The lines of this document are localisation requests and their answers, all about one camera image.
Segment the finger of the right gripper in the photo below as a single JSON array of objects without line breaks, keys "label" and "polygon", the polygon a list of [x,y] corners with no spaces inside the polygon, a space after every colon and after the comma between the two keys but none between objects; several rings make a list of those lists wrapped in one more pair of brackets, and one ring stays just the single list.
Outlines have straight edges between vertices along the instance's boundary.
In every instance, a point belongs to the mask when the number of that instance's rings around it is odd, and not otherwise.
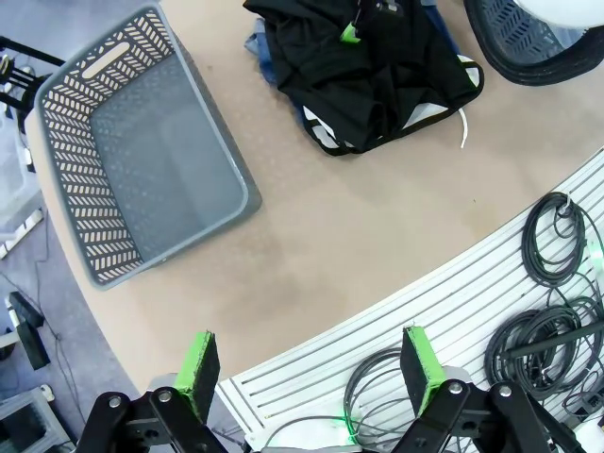
[{"label": "finger of the right gripper", "polygon": [[353,14],[351,22],[345,27],[340,36],[341,42],[358,43],[361,41],[359,36],[361,25],[367,21],[369,16],[378,7],[377,1],[359,0],[357,2],[356,12]]}]

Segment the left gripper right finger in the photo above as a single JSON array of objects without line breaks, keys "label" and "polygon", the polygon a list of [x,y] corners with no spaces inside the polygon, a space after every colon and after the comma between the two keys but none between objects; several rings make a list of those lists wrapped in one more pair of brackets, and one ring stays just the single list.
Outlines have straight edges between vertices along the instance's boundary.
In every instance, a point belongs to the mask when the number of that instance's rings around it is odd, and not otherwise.
[{"label": "left gripper right finger", "polygon": [[395,446],[397,452],[440,452],[453,436],[468,438],[479,452],[579,452],[572,430],[512,381],[483,391],[448,378],[426,332],[406,327],[400,369],[415,420]]}]

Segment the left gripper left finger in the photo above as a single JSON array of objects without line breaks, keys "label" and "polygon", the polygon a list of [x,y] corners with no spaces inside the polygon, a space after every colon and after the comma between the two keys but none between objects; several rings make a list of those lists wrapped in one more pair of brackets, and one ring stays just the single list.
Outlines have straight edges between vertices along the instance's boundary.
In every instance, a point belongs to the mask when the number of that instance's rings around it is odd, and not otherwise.
[{"label": "left gripper left finger", "polygon": [[215,334],[195,336],[174,383],[132,400],[99,395],[82,432],[84,452],[224,452],[208,426],[220,362]]}]

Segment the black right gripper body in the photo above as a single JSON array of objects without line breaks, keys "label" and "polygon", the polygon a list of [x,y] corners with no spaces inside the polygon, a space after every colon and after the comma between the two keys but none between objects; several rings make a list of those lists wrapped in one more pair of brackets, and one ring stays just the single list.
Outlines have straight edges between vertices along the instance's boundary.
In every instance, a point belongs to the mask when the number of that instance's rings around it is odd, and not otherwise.
[{"label": "black right gripper body", "polygon": [[411,17],[413,13],[413,3],[408,1],[360,0],[357,8],[357,21],[403,19]]}]

